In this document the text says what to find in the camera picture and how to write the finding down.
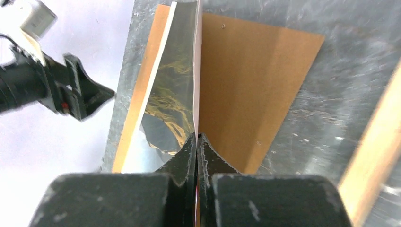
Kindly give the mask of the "glossy photo print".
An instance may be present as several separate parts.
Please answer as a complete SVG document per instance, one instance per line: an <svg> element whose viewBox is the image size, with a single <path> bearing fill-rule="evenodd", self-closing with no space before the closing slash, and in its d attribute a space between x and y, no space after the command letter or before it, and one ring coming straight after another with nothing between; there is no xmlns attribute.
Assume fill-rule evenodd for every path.
<svg viewBox="0 0 401 227"><path fill-rule="evenodd" d="M114 173L153 172L198 131L202 1L158 5Z"/></svg>

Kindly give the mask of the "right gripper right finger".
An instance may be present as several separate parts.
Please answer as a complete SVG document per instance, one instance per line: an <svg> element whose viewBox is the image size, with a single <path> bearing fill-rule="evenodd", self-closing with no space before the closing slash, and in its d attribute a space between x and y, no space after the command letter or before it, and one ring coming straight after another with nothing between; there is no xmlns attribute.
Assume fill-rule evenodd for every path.
<svg viewBox="0 0 401 227"><path fill-rule="evenodd" d="M239 173L198 136L202 227L349 227L336 186L318 175Z"/></svg>

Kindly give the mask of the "black wooden picture frame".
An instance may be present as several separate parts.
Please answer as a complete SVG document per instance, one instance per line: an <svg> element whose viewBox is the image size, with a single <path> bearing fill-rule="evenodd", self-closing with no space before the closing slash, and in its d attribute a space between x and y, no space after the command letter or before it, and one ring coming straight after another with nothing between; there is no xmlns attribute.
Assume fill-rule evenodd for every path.
<svg viewBox="0 0 401 227"><path fill-rule="evenodd" d="M401 152L401 66L397 65L338 185L354 227L364 224Z"/></svg>

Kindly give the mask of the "brown frame backing board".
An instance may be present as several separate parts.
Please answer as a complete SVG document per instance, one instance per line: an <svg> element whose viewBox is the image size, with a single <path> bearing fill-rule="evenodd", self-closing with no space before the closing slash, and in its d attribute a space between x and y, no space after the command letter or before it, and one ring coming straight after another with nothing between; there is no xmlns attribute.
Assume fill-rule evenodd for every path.
<svg viewBox="0 0 401 227"><path fill-rule="evenodd" d="M254 174L324 36L202 13L199 124L213 148Z"/></svg>

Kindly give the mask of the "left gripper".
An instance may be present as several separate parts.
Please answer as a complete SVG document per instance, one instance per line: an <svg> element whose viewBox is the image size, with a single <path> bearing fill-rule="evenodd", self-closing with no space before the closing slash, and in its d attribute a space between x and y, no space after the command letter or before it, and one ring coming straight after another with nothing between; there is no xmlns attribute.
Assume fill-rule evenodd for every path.
<svg viewBox="0 0 401 227"><path fill-rule="evenodd" d="M114 98L115 92L94 82L81 60L65 54L65 64L45 56L45 65L16 53L16 60L0 68L0 111L10 112L39 102L55 113L82 121Z"/></svg>

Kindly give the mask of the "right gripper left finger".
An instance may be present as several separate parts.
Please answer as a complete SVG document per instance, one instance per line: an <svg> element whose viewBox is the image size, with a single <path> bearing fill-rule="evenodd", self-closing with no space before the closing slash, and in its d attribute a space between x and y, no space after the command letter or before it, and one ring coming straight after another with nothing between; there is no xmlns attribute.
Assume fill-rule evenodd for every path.
<svg viewBox="0 0 401 227"><path fill-rule="evenodd" d="M158 170L66 174L47 188L32 227L192 227L196 134Z"/></svg>

